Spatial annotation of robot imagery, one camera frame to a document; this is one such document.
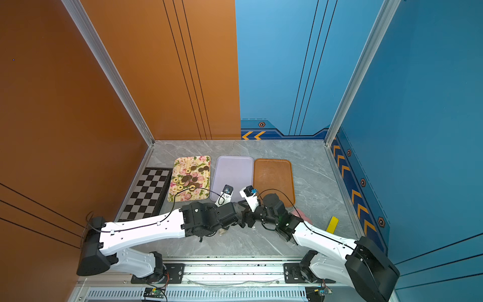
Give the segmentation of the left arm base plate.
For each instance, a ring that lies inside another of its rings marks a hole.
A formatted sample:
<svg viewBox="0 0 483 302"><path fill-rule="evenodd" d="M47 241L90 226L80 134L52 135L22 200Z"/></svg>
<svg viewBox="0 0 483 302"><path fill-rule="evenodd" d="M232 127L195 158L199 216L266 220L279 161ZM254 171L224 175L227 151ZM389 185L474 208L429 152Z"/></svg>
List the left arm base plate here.
<svg viewBox="0 0 483 302"><path fill-rule="evenodd" d="M137 278L132 276L132 284L181 284L184 275L185 264L168 263L163 264L161 268L155 268L154 273L144 277Z"/></svg>

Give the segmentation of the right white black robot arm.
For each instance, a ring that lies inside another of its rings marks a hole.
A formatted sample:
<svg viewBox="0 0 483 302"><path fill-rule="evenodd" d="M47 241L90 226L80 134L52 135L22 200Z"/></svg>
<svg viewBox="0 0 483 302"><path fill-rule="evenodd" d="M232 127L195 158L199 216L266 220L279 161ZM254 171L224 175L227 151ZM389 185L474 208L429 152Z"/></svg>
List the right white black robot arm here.
<svg viewBox="0 0 483 302"><path fill-rule="evenodd" d="M251 195L245 201L248 223L271 223L281 238L309 249L299 264L305 281L330 279L354 288L365 301L390 300L400 272L373 240L346 239L318 229L299 213L289 213L276 194Z"/></svg>

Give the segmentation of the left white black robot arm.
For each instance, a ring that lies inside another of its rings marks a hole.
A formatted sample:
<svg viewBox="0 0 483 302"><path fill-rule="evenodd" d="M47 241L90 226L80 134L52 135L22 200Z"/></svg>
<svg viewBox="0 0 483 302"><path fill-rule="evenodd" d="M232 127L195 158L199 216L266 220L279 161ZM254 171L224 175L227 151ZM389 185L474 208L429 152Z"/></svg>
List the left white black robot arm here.
<svg viewBox="0 0 483 302"><path fill-rule="evenodd" d="M76 274L94 276L110 269L138 279L153 281L163 276L164 265L158 252L143 253L135 246L163 239L198 237L219 229L243 226L251 210L246 205L192 202L169 213L125 222L107 222L103 217L88 221Z"/></svg>

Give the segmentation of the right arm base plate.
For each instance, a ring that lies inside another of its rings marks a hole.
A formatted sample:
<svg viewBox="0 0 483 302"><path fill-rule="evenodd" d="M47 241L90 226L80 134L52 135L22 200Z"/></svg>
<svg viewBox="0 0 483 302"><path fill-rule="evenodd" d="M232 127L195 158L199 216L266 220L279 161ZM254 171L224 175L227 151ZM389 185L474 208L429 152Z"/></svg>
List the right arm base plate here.
<svg viewBox="0 0 483 302"><path fill-rule="evenodd" d="M283 264L284 270L284 280L286 284L335 284L336 282L331 279L322 280L320 278L316 278L312 281L305 278L301 272L300 265L298 263L284 263Z"/></svg>

